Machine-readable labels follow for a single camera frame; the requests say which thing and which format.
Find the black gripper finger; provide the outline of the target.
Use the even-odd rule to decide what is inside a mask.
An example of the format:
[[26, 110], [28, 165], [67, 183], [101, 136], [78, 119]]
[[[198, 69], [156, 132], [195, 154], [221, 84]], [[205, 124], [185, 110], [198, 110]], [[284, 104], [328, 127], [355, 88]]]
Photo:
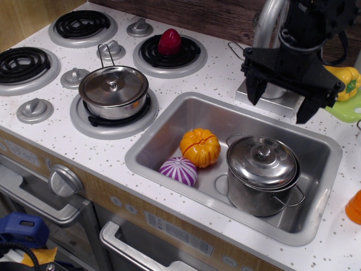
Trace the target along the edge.
[[297, 112], [297, 124], [307, 123], [322, 106], [323, 100], [319, 97], [305, 98]]
[[260, 97], [265, 92], [267, 81], [255, 77], [254, 74], [248, 74], [246, 77], [246, 89], [249, 101], [256, 105]]

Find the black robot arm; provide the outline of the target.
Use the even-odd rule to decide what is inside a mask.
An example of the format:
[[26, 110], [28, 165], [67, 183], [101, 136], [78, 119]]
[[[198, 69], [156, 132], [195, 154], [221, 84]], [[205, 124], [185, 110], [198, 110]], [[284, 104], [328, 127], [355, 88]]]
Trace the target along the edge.
[[355, 1], [267, 1], [256, 26], [253, 46], [243, 51], [248, 100], [257, 104], [268, 84], [304, 97], [297, 123], [304, 124], [319, 108], [333, 107], [346, 85], [326, 67], [325, 43], [338, 35], [346, 58], [345, 29], [355, 24]]

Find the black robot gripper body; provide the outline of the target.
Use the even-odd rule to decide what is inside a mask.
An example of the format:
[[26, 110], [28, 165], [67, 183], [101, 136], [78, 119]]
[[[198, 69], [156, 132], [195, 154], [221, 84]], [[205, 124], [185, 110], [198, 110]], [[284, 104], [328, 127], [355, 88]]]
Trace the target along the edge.
[[275, 49], [248, 47], [241, 70], [247, 77], [266, 80], [305, 98], [319, 97], [322, 108], [333, 107], [345, 84], [327, 71], [318, 57], [325, 41], [306, 47], [295, 39], [289, 29], [282, 28], [278, 34], [280, 46]]

